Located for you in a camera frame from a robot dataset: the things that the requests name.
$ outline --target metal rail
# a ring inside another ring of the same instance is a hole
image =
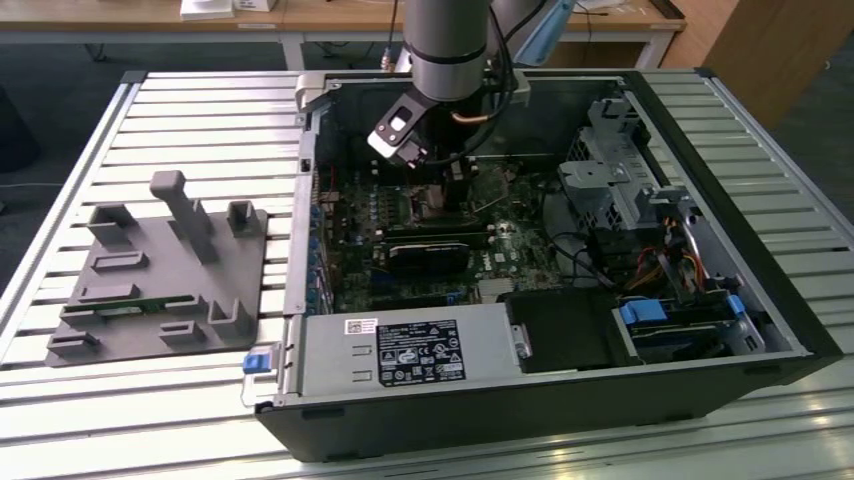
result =
[[[295,73],[150,74],[120,87],[0,302],[0,477],[679,479],[842,475],[854,464],[850,226],[731,97],[693,72],[645,72],[842,349],[841,362],[705,419],[395,455],[294,460],[240,401],[242,352],[51,369],[59,310],[92,241],[94,206],[166,206],[151,173],[180,168],[208,212],[271,214],[259,342],[280,339],[299,127]],[[673,167],[665,171],[675,178]],[[260,384],[262,391],[274,389]]]

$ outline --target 3d printed holder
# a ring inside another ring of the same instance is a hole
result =
[[[208,215],[184,183],[180,171],[151,179],[172,218],[135,219],[124,204],[95,208],[95,243],[48,343],[49,366],[255,343],[267,212],[235,201]]]

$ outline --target floor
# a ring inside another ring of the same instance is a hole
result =
[[[110,45],[107,61],[83,46],[0,46],[0,86],[41,145],[37,162],[0,174],[0,290],[27,251],[119,79],[127,70],[280,70],[274,44]],[[382,46],[306,47],[311,69],[376,68]],[[854,36],[773,132],[843,213],[854,219]],[[3,188],[17,184],[52,184]]]

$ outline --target green circuit board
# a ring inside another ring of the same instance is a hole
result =
[[[506,162],[487,161],[478,166],[468,200],[452,214],[431,216],[430,206],[423,205],[435,187],[380,186],[356,178],[340,188],[328,246],[336,312],[482,303],[482,280],[509,279],[515,290],[562,284],[537,213],[541,190]],[[387,246],[375,240],[375,233],[423,224],[487,225],[490,240],[471,249],[464,272],[402,280],[384,267]]]

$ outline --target power supply label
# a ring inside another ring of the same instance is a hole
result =
[[[384,387],[466,380],[456,320],[378,325],[376,346]]]

